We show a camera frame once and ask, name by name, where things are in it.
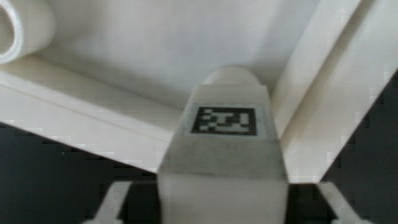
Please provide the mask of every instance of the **qr-like marker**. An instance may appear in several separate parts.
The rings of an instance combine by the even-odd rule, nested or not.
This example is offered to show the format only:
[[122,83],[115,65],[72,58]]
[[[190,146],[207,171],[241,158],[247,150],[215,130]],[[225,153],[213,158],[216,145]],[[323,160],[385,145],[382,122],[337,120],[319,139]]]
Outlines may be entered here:
[[255,136],[254,108],[199,107],[191,133]]

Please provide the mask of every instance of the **tape roll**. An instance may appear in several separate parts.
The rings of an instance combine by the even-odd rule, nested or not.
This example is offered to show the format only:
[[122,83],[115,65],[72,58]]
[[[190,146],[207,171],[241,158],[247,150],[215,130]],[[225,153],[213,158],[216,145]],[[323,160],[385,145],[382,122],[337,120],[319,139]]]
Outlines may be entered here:
[[0,0],[0,63],[37,52],[55,35],[55,16],[46,0]]

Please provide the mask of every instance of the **white surface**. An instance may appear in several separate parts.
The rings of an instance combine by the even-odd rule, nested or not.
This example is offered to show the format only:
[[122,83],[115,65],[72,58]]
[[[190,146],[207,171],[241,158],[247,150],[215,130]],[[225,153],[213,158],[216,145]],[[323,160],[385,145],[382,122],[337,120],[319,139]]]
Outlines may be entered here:
[[[209,49],[216,49],[216,52],[220,51],[220,48],[215,46],[218,46],[218,43],[223,40],[216,39],[218,41],[215,41],[211,45],[197,45],[200,46],[197,47],[197,51],[211,52],[215,53],[215,56],[211,56],[213,54],[200,54],[200,57],[206,60],[188,61],[188,58],[191,59],[197,57],[193,57],[195,54],[191,53],[195,51],[184,51],[184,49],[188,43],[191,43],[193,40],[200,40],[199,37],[195,38],[193,35],[186,35],[186,42],[181,42],[181,47],[177,47],[179,44],[172,42],[174,45],[168,49],[170,51],[163,51],[163,48],[158,48],[158,45],[149,46],[140,45],[135,41],[129,42],[131,38],[128,35],[122,35],[122,30],[126,28],[126,24],[131,24],[128,27],[140,28],[135,30],[140,30],[136,35],[140,39],[144,39],[147,34],[159,34],[156,29],[161,27],[161,24],[168,24],[170,21],[174,21],[170,24],[177,24],[177,18],[181,17],[184,19],[190,18],[190,20],[186,20],[186,22],[181,21],[181,23],[184,24],[184,29],[191,29],[193,32],[195,28],[188,27],[188,24],[193,23],[191,20],[199,18],[199,14],[193,14],[193,8],[190,13],[184,11],[188,14],[175,14],[179,17],[170,18],[174,14],[167,14],[165,12],[167,10],[172,10],[170,6],[167,6],[167,3],[170,2],[156,2],[158,7],[149,7],[151,2],[147,1],[124,0],[112,2],[104,0],[49,0],[49,3],[55,9],[60,30],[55,43],[40,53],[40,56],[48,59],[53,57],[53,61],[60,61],[60,64],[64,64],[72,70],[90,71],[90,75],[99,79],[108,80],[110,83],[104,84],[94,81],[67,70],[60,69],[56,66],[42,63],[32,57],[24,60],[17,60],[16,63],[8,65],[1,65],[0,84],[3,94],[0,95],[0,98],[3,103],[1,105],[8,106],[1,108],[0,120],[88,152],[104,155],[117,161],[154,171],[181,112],[167,105],[161,105],[154,101],[149,101],[136,95],[129,94],[117,87],[112,87],[110,84],[113,85],[117,84],[113,82],[120,82],[124,87],[131,90],[136,88],[136,92],[142,94],[149,93],[147,97],[158,97],[158,99],[167,98],[168,101],[172,101],[172,105],[181,106],[181,102],[184,102],[183,98],[188,96],[191,90],[190,88],[202,82],[206,74],[213,70],[213,68],[209,68],[207,71],[200,72],[200,69],[197,68],[209,65],[215,67],[222,66],[222,63],[216,65],[211,64],[213,62],[209,63],[209,59],[213,60],[215,56],[220,56],[220,54],[209,51]],[[325,55],[328,55],[312,84],[309,85],[309,91],[303,91],[303,88],[300,87],[302,93],[307,92],[307,94],[303,95],[302,103],[282,135],[287,174],[293,182],[319,181],[398,67],[398,29],[392,23],[398,19],[398,15],[394,13],[398,5],[394,0],[380,0],[373,2],[369,11],[362,9],[362,4],[369,3],[367,1],[360,1],[358,11],[364,19],[353,19],[350,21],[350,26],[344,27],[341,36],[337,35],[337,32],[343,28],[343,23],[332,23],[328,17],[319,16],[323,15],[319,12],[314,13],[312,20],[319,21],[316,22],[311,20],[309,28],[312,28],[305,29],[291,62],[282,69],[286,64],[284,59],[289,57],[289,53],[293,51],[291,44],[295,45],[295,41],[291,40],[302,33],[307,21],[303,17],[311,17],[311,7],[316,6],[314,1],[309,3],[311,4],[300,4],[300,1],[296,1],[291,4],[291,2],[280,1],[268,5],[275,7],[264,9],[264,12],[273,12],[273,14],[270,13],[271,15],[266,14],[266,18],[270,18],[270,20],[264,21],[268,25],[271,24],[271,28],[266,25],[270,29],[261,31],[264,32],[263,34],[266,38],[263,39],[263,54],[257,54],[266,55],[263,58],[266,60],[264,63],[261,60],[255,60],[255,63],[248,66],[254,72],[268,71],[266,74],[270,74],[270,76],[264,73],[255,72],[259,74],[261,81],[266,83],[270,83],[266,80],[273,80],[279,76],[279,73],[273,71],[300,71],[298,73],[289,72],[289,77],[295,77],[296,75],[296,79],[300,79],[300,75],[305,74],[305,69],[291,63],[300,61],[300,58],[305,59],[311,54],[318,52],[314,51],[318,48],[328,46],[325,42],[321,42],[323,45],[316,44],[318,48],[305,47],[307,45],[311,46],[311,43],[318,43],[316,41],[319,36],[316,34],[311,35],[311,30],[316,31],[319,29],[321,34],[327,32],[332,33],[327,38],[334,37],[334,39],[327,40],[327,43],[335,42],[335,45],[332,46],[330,54],[327,53],[327,49],[318,52],[319,54],[316,53],[316,55],[319,55],[319,60],[314,61],[319,63]],[[135,17],[135,14],[129,12],[138,11],[142,8],[129,7],[133,4],[142,4],[142,7],[145,6],[151,10],[161,11],[170,19],[165,20],[168,22],[161,22],[159,18],[165,17],[159,17],[159,15],[163,14],[152,13],[140,14],[142,18],[145,18],[145,16],[149,18],[152,15],[156,18],[152,21],[147,22],[145,19],[136,20],[138,17]],[[348,4],[355,7],[355,0],[350,2],[346,1],[346,3],[339,1],[335,4]],[[254,6],[255,4],[248,4],[247,7],[250,10],[254,10]],[[339,7],[330,7],[330,12],[325,10],[325,13],[339,15],[334,10],[341,10]],[[126,23],[119,22],[122,18],[128,18]],[[328,29],[328,26],[321,26],[321,24],[335,24],[335,26]],[[231,31],[234,32],[231,34],[236,34],[239,30],[238,25],[232,25],[232,27],[234,29]],[[168,37],[174,37],[179,34],[181,32],[168,32],[167,35],[170,35]],[[156,36],[161,37],[156,40],[163,40],[165,38],[163,35],[151,36],[154,36],[154,39]],[[145,48],[158,49],[158,57],[154,57],[156,55],[152,51],[145,54]],[[241,56],[239,53],[241,52],[236,50],[236,54],[231,53],[231,57]],[[179,67],[181,70],[177,67],[167,66],[167,58],[170,58],[174,62],[186,62],[186,64],[179,64],[183,65]],[[135,70],[136,72],[131,72],[129,68],[133,68],[135,65],[138,65]],[[167,71],[161,73],[163,76],[158,76],[159,73],[151,70],[152,68],[156,71],[159,71],[159,68],[165,68],[165,70],[161,70]],[[280,114],[289,114],[289,107],[284,108],[286,111],[280,111]],[[277,126],[286,125],[286,123],[279,123],[280,121],[282,120],[277,120]]]
[[177,108],[209,72],[245,66],[275,84],[319,0],[48,0],[42,58]]
[[55,35],[46,0],[0,0],[0,63],[39,51]]
[[135,132],[3,85],[0,104],[0,122],[96,155],[156,171],[168,141]]
[[282,136],[358,2],[360,0],[319,2],[271,92],[279,136]]
[[112,183],[94,220],[85,221],[83,224],[122,224],[117,217],[131,183],[131,181],[117,181]]
[[[227,72],[236,75],[234,69],[215,74]],[[248,72],[241,71],[239,75],[252,80]],[[215,79],[216,84],[200,85],[191,93],[158,170],[163,224],[284,223],[287,176],[268,93],[257,83],[247,85],[247,79],[238,79],[241,84]],[[257,133],[254,138],[241,134],[193,133],[195,105],[223,108],[255,105],[261,119],[254,122],[266,135]]]
[[398,1],[364,1],[282,135],[289,181],[316,183],[398,68]]

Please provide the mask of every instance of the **white roll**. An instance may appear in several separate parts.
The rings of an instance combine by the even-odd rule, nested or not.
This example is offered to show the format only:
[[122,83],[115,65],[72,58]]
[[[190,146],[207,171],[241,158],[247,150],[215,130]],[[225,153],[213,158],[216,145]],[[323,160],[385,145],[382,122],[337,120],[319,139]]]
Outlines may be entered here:
[[0,0],[0,63],[39,51],[55,35],[46,0]]

